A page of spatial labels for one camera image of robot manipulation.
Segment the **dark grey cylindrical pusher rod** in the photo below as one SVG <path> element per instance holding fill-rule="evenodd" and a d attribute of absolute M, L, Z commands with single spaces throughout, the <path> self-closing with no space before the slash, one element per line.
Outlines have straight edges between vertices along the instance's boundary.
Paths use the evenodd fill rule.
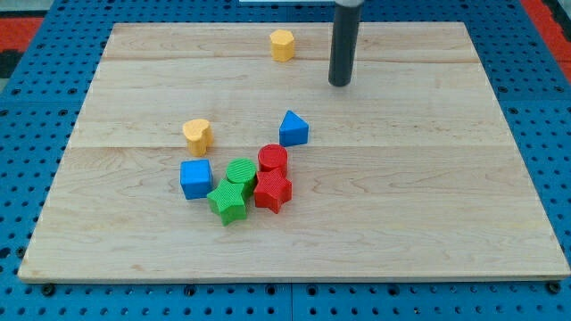
<path fill-rule="evenodd" d="M 335 0 L 328 81 L 347 86 L 352 70 L 364 0 Z"/>

